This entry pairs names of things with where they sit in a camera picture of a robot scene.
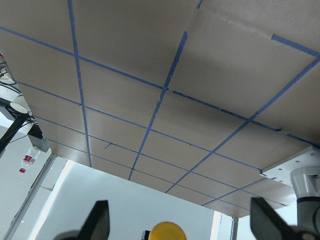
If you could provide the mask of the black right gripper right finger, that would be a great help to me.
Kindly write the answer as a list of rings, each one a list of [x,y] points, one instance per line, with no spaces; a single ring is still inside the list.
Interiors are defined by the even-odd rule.
[[[250,200],[250,229],[257,240],[297,240],[295,231],[262,197]]]

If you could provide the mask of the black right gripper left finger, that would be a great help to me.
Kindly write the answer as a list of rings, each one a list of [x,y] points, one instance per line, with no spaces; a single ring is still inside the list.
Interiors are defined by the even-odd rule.
[[[107,240],[110,234],[110,213],[108,200],[95,202],[83,226],[79,240]]]

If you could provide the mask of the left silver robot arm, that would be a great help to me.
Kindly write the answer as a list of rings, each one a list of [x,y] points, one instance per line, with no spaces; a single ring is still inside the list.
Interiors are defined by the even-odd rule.
[[[291,172],[297,203],[297,225],[320,232],[320,168],[309,166]]]

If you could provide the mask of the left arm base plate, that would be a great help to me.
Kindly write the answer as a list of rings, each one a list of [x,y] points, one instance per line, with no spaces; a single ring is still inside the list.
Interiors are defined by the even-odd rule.
[[[289,157],[286,157],[264,168],[261,171],[260,175],[291,187],[292,171],[305,167],[319,166],[320,149],[314,146],[309,146]]]

